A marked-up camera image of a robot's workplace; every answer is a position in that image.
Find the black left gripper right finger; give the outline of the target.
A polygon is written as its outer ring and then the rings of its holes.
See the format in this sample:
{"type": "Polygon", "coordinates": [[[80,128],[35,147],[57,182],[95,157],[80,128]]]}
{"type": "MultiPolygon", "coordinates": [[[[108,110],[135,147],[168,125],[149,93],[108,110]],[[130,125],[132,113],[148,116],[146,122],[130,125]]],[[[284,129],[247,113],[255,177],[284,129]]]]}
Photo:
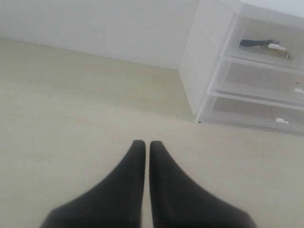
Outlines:
{"type": "Polygon", "coordinates": [[[155,228],[254,228],[245,211],[219,199],[193,181],[161,141],[149,158],[152,220],[155,228]]]}

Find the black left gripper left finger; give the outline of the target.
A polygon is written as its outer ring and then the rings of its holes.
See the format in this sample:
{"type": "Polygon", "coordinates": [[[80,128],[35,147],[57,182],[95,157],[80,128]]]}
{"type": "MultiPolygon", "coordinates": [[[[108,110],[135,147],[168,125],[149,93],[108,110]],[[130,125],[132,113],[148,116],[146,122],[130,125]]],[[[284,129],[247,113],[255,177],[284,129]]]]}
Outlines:
{"type": "Polygon", "coordinates": [[[134,140],[119,164],[96,186],[52,210],[43,228],[139,228],[145,179],[145,142],[134,140]]]}

